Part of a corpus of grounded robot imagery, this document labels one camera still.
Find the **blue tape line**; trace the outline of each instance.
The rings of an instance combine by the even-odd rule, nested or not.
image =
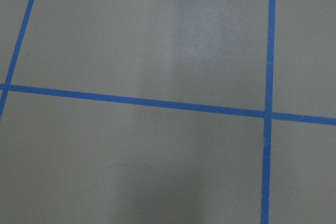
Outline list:
[[[336,118],[325,118],[321,116],[295,115],[295,114],[273,112],[272,117],[273,119],[276,120],[336,125]]]
[[[3,89],[5,85],[0,83],[0,89]],[[108,101],[108,102],[119,102],[115,101],[114,99],[119,98],[122,100],[123,98],[130,98],[130,97],[118,97],[115,95],[106,95],[106,94],[94,94],[94,93],[83,93],[83,92],[74,92],[74,91],[64,91],[64,90],[57,90],[57,89],[45,89],[45,88],[35,88],[35,87],[27,87],[27,86],[18,86],[18,85],[10,85],[8,88],[9,91],[15,91],[15,92],[23,92],[23,93],[32,93],[32,94],[45,94],[45,95],[55,95],[58,97],[69,97],[69,98],[78,98],[78,99],[88,99],[88,100],[97,100],[97,101]],[[179,103],[179,102],[169,102],[169,101],[160,101],[160,100],[150,100],[150,99],[142,99],[142,98],[130,98],[130,99],[136,99],[138,102],[120,102],[120,103],[128,103],[128,104],[140,104],[140,101],[158,101],[158,102],[164,102],[164,103],[177,103],[177,104],[188,104],[188,105],[194,105],[194,106],[200,106],[202,107],[214,107],[214,108],[220,108],[220,109],[226,109],[226,111],[232,110],[232,112],[236,113],[230,113],[233,115],[245,115],[245,116],[251,116],[254,118],[263,118],[264,112],[258,111],[258,110],[246,110],[246,109],[237,109],[237,108],[227,108],[227,107],[216,107],[216,106],[210,106],[210,105],[202,105],[202,104],[192,104],[192,103]],[[283,120],[283,121],[292,121],[292,122],[302,122],[302,123],[316,123],[316,124],[325,124],[325,125],[336,125],[336,118],[325,118],[322,116],[312,116],[312,115],[297,115],[297,114],[288,114],[288,113],[280,113],[280,112],[272,112],[272,118],[274,120]]]
[[[241,115],[241,116],[250,116],[254,118],[264,118],[264,112],[258,110],[236,109],[236,108],[202,105],[194,103],[170,102],[170,101],[161,101],[161,100],[134,98],[134,97],[121,97],[117,95],[35,88],[35,87],[26,87],[18,85],[10,85],[9,90],[17,92],[33,93],[33,94],[55,95],[58,97],[79,98],[79,99],[88,99],[96,101],[145,105],[145,106],[153,106],[169,109],[201,111],[201,112],[210,112],[218,114]]]
[[[276,0],[269,0],[268,6],[268,37],[267,37],[267,67],[265,92],[264,120],[264,153],[262,159],[262,188],[261,188],[261,224],[269,223],[269,192],[271,168],[271,139],[272,139],[272,104],[273,104],[273,72],[274,72],[274,41],[275,41],[275,8]]]
[[[26,11],[25,11],[25,15],[24,15],[23,20],[22,20],[20,32],[19,32],[19,35],[17,36],[17,40],[16,40],[14,51],[13,51],[12,59],[10,61],[11,63],[9,64],[9,69],[8,69],[7,76],[6,76],[5,85],[2,87],[3,92],[2,92],[2,95],[1,95],[1,98],[0,98],[0,119],[1,119],[2,113],[4,111],[4,107],[5,107],[5,103],[6,103],[7,95],[8,95],[8,87],[9,87],[11,81],[12,81],[12,78],[13,78],[17,58],[18,58],[19,53],[20,53],[23,38],[25,37],[25,32],[26,32],[26,28],[27,28],[27,25],[28,25],[28,21],[29,21],[29,17],[30,17],[31,11],[32,11],[33,4],[34,4],[34,0],[29,0],[28,1]]]

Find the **gray floor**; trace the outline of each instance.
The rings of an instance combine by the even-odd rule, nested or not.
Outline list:
[[[27,1],[0,0],[0,83]],[[274,111],[336,117],[333,2],[277,0]],[[267,18],[268,0],[35,0],[12,84],[264,110]],[[9,92],[0,223],[260,223],[263,130]],[[335,137],[274,120],[271,224],[336,222]]]

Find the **blue tape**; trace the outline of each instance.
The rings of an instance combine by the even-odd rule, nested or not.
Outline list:
[[[16,40],[14,51],[13,51],[12,59],[10,61],[11,63],[9,64],[9,69],[8,69],[7,76],[6,76],[5,85],[3,85],[3,87],[2,87],[3,92],[2,92],[2,95],[1,95],[1,98],[0,98],[0,119],[1,119],[2,113],[4,111],[4,107],[5,107],[6,100],[7,100],[7,95],[8,95],[8,87],[9,87],[11,81],[12,81],[12,78],[13,78],[17,58],[18,58],[19,53],[20,53],[23,38],[25,37],[25,32],[26,32],[26,28],[27,28],[27,25],[28,25],[28,21],[29,21],[29,17],[30,17],[31,11],[32,11],[33,4],[34,4],[34,0],[29,0],[28,1],[27,7],[26,7],[26,12],[25,12],[25,15],[24,15],[23,20],[22,20],[20,32],[19,32],[19,35],[17,36],[17,40]]]
[[[0,83],[0,89],[3,89],[4,86],[5,86],[4,84]],[[19,86],[19,85],[10,85],[8,90],[15,91],[15,92],[31,93],[31,94],[54,95],[58,97],[78,98],[78,99],[107,101],[107,102],[118,102],[118,103],[137,104],[137,105],[146,105],[146,106],[156,106],[157,104],[159,104],[161,105],[159,107],[162,107],[162,108],[203,111],[203,112],[210,112],[210,113],[242,115],[242,116],[249,116],[249,117],[254,117],[254,118],[264,118],[264,112],[259,111],[259,110],[247,110],[247,109],[238,109],[238,108],[228,108],[228,107],[222,107],[222,106],[211,106],[211,105],[182,103],[182,102],[170,102],[170,101],[143,99],[143,98],[120,97],[120,96],[108,95],[108,94],[84,93],[84,92],[66,91],[66,90],[57,90],[57,89],[35,88],[35,87],[27,87],[27,86]],[[297,115],[297,114],[272,112],[272,119],[292,121],[292,122],[302,122],[302,123],[336,125],[336,118],[325,118],[322,116],[312,116],[312,115]]]
[[[336,118],[325,118],[321,116],[295,115],[295,114],[273,112],[272,118],[276,120],[294,121],[302,123],[336,125]]]
[[[194,103],[170,102],[170,101],[161,101],[161,100],[134,98],[134,97],[121,97],[117,95],[95,94],[95,93],[85,93],[85,92],[77,92],[77,91],[46,89],[46,88],[35,88],[35,87],[18,86],[18,85],[10,85],[9,90],[17,91],[17,92],[33,93],[33,94],[55,95],[58,97],[69,97],[69,98],[79,98],[79,99],[88,99],[88,100],[96,100],[96,101],[136,104],[136,105],[145,105],[145,106],[153,106],[153,107],[160,107],[160,108],[178,109],[178,110],[201,111],[201,112],[210,112],[210,113],[218,113],[218,114],[228,114],[228,115],[241,115],[241,116],[250,116],[254,118],[264,117],[263,111],[236,109],[236,108],[211,106],[211,105],[201,105],[201,104],[194,104]]]
[[[262,159],[261,187],[261,224],[269,223],[269,192],[271,171],[271,140],[272,140],[272,104],[273,104],[273,72],[274,72],[274,41],[275,41],[275,9],[276,0],[269,0],[268,6],[268,37],[267,37],[267,66],[265,91],[264,119],[264,153]]]

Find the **floor tile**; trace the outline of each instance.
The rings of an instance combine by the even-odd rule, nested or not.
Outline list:
[[[336,117],[335,0],[277,0],[274,111]]]
[[[268,0],[36,0],[13,83],[264,107]]]
[[[274,121],[272,224],[335,223],[336,127]]]
[[[262,126],[10,92],[0,124],[0,222],[259,223]]]
[[[0,83],[4,83],[28,0],[0,0]]]

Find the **smooth floor surface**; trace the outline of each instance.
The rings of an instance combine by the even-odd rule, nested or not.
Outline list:
[[[260,223],[268,1],[35,0],[11,85],[255,114],[9,91],[0,223]],[[0,0],[0,95],[27,2]],[[274,112],[336,118],[333,2],[276,0]],[[269,223],[336,223],[335,139],[273,120]]]

